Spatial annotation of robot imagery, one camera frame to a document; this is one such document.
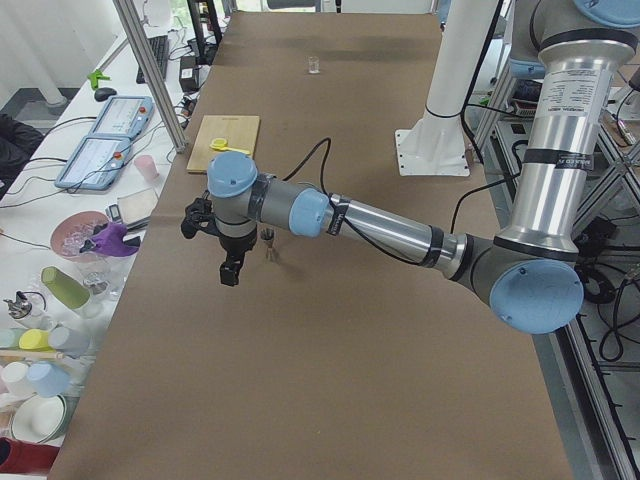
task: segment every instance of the black clothing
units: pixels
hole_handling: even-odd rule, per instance
[[[44,136],[35,128],[0,114],[0,199],[20,175]]]

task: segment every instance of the keyboard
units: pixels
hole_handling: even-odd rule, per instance
[[[159,37],[149,38],[149,45],[156,63],[162,74],[162,78],[167,78],[167,65],[169,64],[169,36],[160,35]],[[142,68],[138,67],[138,75],[136,75],[136,83],[145,83]]]

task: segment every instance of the computer mouse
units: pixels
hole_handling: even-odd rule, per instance
[[[96,99],[96,102],[104,102],[110,96],[117,94],[118,92],[111,87],[100,87],[93,93],[93,98]]]

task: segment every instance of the brown table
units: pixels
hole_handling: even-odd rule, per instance
[[[439,43],[431,16],[238,13],[188,134],[204,114],[260,115],[256,160],[280,176],[331,136],[331,190],[446,227],[481,168],[401,178],[393,141],[422,114]],[[217,239],[180,234],[205,186],[187,158],[51,479],[571,477],[529,336],[437,271],[326,235],[278,231],[278,262],[258,245],[240,286],[221,286]],[[458,227],[495,232],[488,193]]]

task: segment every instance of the robotic arm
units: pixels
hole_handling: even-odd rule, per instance
[[[509,225],[493,240],[453,235],[351,200],[258,172],[240,153],[210,164],[208,192],[187,207],[182,231],[219,237],[221,281],[237,285],[257,223],[315,237],[323,230],[366,240],[406,263],[436,268],[488,304],[505,323],[547,333],[569,323],[583,300],[572,266],[571,229],[599,117],[615,71],[635,54],[640,0],[519,0],[514,51],[546,75]]]

